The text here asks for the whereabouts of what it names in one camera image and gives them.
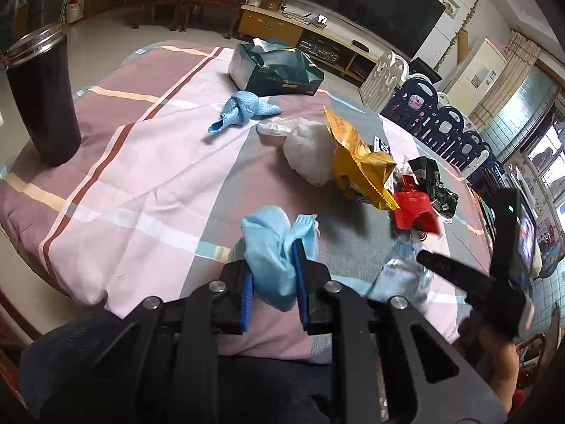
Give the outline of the person's right hand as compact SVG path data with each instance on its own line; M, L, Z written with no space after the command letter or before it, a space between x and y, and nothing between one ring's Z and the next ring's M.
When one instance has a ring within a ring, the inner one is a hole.
M488 382L507 413L512 408L519 373L519 356L513 341L500 336L490 326L484 325L478 334L484 355L490 361L493 373Z

